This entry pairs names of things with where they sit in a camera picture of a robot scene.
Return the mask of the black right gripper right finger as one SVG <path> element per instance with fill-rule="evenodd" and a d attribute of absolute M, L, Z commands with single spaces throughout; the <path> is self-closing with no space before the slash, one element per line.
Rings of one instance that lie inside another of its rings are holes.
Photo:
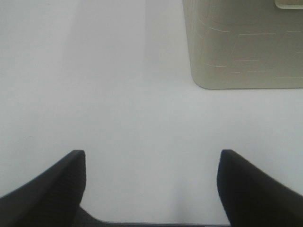
<path fill-rule="evenodd" d="M 301 227 L 303 197 L 233 150 L 222 150 L 217 190 L 232 227 Z"/>

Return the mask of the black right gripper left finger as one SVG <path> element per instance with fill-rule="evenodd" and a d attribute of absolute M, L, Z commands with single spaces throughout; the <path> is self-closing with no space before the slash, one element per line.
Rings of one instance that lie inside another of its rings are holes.
<path fill-rule="evenodd" d="M 70 227 L 86 186 L 83 150 L 74 150 L 0 199 L 2 227 Z"/>

